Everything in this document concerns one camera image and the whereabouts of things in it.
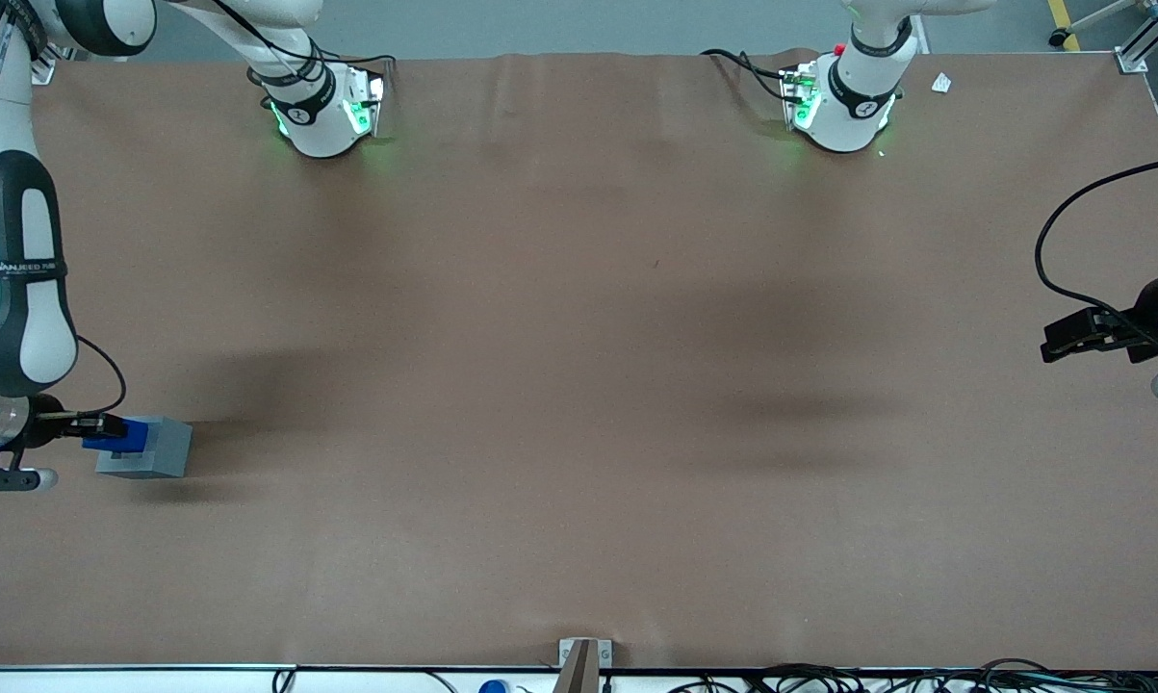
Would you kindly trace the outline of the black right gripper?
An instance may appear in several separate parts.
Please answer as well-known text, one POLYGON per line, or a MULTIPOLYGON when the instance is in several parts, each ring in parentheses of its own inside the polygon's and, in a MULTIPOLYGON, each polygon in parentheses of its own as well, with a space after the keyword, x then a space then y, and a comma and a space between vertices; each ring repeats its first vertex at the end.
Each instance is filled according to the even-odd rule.
POLYGON ((56 439, 67 437, 90 440, 119 440, 126 437, 125 420, 111 413, 76 413, 69 418, 69 413, 60 401, 41 392, 28 397, 28 418, 21 430, 22 448, 41 448, 56 439))

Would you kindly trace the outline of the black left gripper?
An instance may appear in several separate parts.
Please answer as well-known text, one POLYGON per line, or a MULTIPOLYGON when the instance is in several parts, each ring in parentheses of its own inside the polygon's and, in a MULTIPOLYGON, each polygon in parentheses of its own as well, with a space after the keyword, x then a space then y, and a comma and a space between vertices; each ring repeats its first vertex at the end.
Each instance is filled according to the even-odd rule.
POLYGON ((1139 290, 1136 302, 1127 311, 1127 318, 1148 336, 1137 346, 1130 346, 1133 328, 1111 312, 1076 311, 1045 326, 1041 359, 1045 364, 1053 364, 1072 355, 1120 349, 1127 349, 1128 359, 1133 364, 1158 358, 1158 279, 1148 282, 1139 290))

